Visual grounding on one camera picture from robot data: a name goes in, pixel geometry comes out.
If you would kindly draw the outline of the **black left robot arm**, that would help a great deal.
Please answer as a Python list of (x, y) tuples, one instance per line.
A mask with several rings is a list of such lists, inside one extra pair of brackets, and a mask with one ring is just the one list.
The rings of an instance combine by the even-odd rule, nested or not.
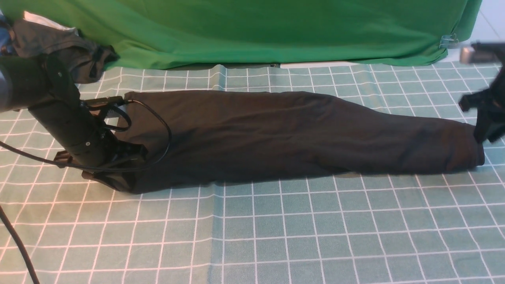
[(87, 172), (137, 172), (149, 168), (147, 149), (141, 144), (119, 140), (105, 119), (117, 111), (121, 97), (99, 99), (89, 105), (65, 65), (55, 56), (41, 54), (30, 58), (1, 57), (1, 112), (27, 110), (58, 142), (64, 151), (53, 160), (24, 153), (1, 143), (21, 156)]

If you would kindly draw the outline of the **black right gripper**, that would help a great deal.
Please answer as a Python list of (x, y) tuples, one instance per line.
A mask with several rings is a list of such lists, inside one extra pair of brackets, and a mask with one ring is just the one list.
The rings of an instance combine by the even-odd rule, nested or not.
[(495, 143), (505, 134), (505, 70), (500, 68), (489, 88), (463, 95), (460, 109), (477, 110), (477, 122), (473, 131), (476, 142)]

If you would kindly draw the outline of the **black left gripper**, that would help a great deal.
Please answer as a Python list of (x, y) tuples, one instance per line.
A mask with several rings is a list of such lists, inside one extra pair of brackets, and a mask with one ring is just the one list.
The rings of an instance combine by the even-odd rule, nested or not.
[(54, 163), (81, 169), (87, 179), (130, 180), (128, 175), (148, 169), (146, 147), (121, 141), (111, 131), (56, 131), (53, 137), (64, 148)]

